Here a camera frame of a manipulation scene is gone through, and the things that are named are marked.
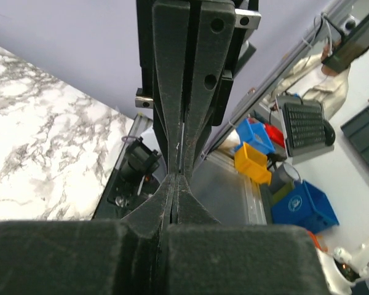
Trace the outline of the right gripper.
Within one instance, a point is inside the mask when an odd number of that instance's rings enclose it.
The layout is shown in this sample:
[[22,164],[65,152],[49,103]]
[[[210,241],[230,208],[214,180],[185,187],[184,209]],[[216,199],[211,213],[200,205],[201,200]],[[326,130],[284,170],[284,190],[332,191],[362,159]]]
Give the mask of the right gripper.
[[167,131],[167,169],[191,175],[212,130],[222,123],[245,38],[258,28],[258,2],[138,1],[142,86],[135,104],[151,108]]

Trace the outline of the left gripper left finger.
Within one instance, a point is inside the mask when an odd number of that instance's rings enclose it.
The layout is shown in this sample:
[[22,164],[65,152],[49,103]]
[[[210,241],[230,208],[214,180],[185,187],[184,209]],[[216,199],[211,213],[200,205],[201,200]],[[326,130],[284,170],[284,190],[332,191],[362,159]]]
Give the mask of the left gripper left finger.
[[173,188],[123,219],[0,222],[0,294],[164,294]]

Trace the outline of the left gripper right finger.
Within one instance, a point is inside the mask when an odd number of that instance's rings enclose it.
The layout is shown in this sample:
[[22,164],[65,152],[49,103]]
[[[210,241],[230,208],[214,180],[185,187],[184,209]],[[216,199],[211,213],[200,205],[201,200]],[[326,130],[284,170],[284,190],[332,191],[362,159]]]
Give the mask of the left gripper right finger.
[[328,294],[315,246],[295,226],[220,224],[175,178],[161,294]]

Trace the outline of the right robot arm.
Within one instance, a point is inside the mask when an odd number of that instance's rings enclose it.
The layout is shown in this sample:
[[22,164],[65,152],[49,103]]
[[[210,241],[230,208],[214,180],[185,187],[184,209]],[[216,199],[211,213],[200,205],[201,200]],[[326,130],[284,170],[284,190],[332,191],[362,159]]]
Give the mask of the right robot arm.
[[127,143],[118,175],[128,207],[147,176],[165,161],[167,170],[190,178],[210,136],[222,123],[235,75],[248,56],[243,43],[261,20],[258,1],[138,1],[142,86],[136,99],[153,110],[157,147],[142,136]]

